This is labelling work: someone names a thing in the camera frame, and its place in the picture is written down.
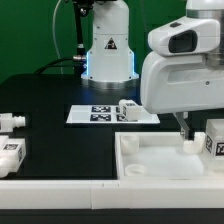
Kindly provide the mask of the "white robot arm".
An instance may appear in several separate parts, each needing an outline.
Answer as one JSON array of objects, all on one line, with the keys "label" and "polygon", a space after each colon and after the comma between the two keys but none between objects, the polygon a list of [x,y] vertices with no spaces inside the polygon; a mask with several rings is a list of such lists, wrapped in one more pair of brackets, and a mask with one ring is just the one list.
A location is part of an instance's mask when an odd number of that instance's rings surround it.
[{"label": "white robot arm", "polygon": [[127,34],[123,1],[94,4],[85,83],[117,88],[139,80],[142,106],[174,113],[182,126],[185,112],[224,108],[224,0],[187,0],[184,17],[152,30],[140,75]]}]

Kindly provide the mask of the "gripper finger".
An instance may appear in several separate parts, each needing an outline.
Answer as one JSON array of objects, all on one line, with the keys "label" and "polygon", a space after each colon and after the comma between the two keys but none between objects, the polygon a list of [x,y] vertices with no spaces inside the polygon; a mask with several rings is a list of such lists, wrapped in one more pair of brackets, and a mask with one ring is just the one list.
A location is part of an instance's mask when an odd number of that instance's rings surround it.
[{"label": "gripper finger", "polygon": [[188,113],[187,112],[176,112],[174,114],[178,124],[180,125],[180,135],[183,140],[193,140],[194,131],[187,123]]}]

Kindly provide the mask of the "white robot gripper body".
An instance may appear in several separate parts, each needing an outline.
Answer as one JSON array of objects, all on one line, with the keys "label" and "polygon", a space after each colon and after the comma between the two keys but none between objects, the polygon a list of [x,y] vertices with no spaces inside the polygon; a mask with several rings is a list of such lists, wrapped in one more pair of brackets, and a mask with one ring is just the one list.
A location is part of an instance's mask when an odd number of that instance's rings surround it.
[{"label": "white robot gripper body", "polygon": [[224,70],[207,67],[202,55],[151,52],[143,63],[140,96],[152,114],[224,108]]}]

